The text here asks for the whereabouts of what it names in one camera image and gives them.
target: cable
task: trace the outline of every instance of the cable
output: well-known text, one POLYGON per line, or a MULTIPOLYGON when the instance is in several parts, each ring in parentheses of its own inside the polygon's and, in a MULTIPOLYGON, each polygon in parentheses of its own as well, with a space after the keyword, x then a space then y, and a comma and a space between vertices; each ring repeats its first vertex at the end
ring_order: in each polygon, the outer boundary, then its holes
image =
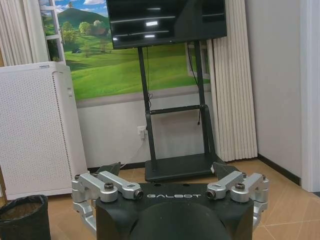
POLYGON ((197 78, 196 78, 196 75, 195 75, 195 72, 194 72, 194 68, 192 66, 192 56, 191 56, 191 52, 190 52, 190 48, 189 48, 189 44, 187 43, 187 49, 188 49, 188 56, 189 56, 189 64, 190 64, 190 68, 191 68, 191 71, 192 71, 192 74, 193 74, 193 78, 194 78, 194 81, 195 81, 195 84, 197 85, 198 87, 198 90, 199 90, 199 83, 197 81, 197 78))
POLYGON ((123 165, 120 167, 120 169, 124 168, 127 164, 129 164, 129 163, 134 159, 134 157, 137 155, 137 153, 139 152, 139 150, 142 148, 143 144, 144 144, 144 141, 142 141, 140 147, 136 150, 136 152, 134 153, 134 155, 132 155, 132 157, 130 158, 130 160, 129 160, 127 163, 123 164, 123 165))
MULTIPOLYGON (((198 91, 199 91, 199 83, 198 83, 198 81, 197 81, 197 79, 196 79, 196 75, 195 75, 195 72, 194 72, 194 68, 192 67, 192 61, 191 61, 192 56, 191 56, 191 52, 190 52, 190 48, 189 48, 189 44, 188 44, 188 43, 187 43, 187 49, 188 49, 189 64, 190 64, 190 67, 191 67, 191 71, 192 71, 194 81, 195 81, 195 83, 196 83, 196 85, 197 85, 197 87, 198 87, 198 91)), ((198 118, 198 122, 197 122, 198 125, 200 125, 200 116, 201 116, 201 111, 200 111, 200 109, 199 109, 199 118, 198 118)))
POLYGON ((149 92, 150 89, 150 85, 151 85, 151 80, 150 80, 150 74, 149 74, 149 51, 148 51, 148 47, 146 47, 146 60, 147 60, 147 92, 148 92, 148 102, 149 102, 149 108, 151 108, 151 99, 154 96, 152 93, 149 92))

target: tv stand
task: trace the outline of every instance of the tv stand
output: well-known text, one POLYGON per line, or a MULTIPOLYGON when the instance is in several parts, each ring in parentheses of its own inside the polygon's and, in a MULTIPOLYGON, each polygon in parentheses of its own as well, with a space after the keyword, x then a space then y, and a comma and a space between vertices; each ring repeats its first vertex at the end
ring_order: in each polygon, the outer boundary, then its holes
POLYGON ((197 80, 199 88, 199 105, 181 106, 165 109, 150 110, 148 85, 145 71, 145 61, 143 48, 138 47, 138 56, 140 64, 140 73, 142 80, 142 91, 145 108, 146 129, 150 147, 151 160, 145 163, 145 180, 148 182, 157 182, 170 179, 193 177, 207 175, 212 173, 211 166, 213 162, 222 161, 217 157, 215 152, 214 136, 211 125, 209 108, 205 102, 204 80, 202 74, 200 41, 194 42, 195 62, 197 69, 197 80), (178 157, 169 157, 163 159, 156 158, 154 134, 152 129, 152 115, 167 114, 191 110, 200 110, 204 153, 193 154, 178 157))

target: tile floor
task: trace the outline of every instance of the tile floor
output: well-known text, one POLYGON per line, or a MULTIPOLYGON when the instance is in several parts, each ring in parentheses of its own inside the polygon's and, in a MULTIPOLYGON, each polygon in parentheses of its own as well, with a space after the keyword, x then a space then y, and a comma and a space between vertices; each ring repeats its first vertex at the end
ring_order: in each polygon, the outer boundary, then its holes
MULTIPOLYGON (((320 240, 320 197, 299 186, 259 160, 230 163, 248 175, 265 174, 270 180, 269 206, 262 214, 254 240, 320 240)), ((145 182, 145 169, 120 171, 119 176, 132 182, 145 182)), ((209 183, 215 177, 186 179, 186 183, 209 183)), ((69 195, 49 198, 49 220, 52 240, 94 240, 95 237, 72 209, 69 195)))

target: trash can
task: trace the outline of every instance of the trash can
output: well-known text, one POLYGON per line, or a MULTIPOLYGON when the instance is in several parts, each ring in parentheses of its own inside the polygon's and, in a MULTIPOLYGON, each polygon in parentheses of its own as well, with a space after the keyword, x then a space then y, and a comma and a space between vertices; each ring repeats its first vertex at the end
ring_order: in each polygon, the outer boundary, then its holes
POLYGON ((1 240, 50 240, 48 198, 18 198, 0 208, 1 240))

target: window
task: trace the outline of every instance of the window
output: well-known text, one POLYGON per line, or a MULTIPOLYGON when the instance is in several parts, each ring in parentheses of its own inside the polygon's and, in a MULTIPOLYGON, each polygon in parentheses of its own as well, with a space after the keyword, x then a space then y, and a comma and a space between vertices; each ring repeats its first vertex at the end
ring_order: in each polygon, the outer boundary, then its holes
POLYGON ((39 4, 49 59, 66 64, 55 0, 39 0, 39 4))
MULTIPOLYGON (((202 76, 204 79, 210 79, 210 70, 209 70, 209 59, 208 59, 208 50, 207 42, 200 42, 201 49, 201 63, 202 63, 202 76)), ((197 66, 196 66, 196 53, 195 46, 193 43, 185 44, 185 57, 186 57, 186 67, 189 76, 197 77, 197 66)))

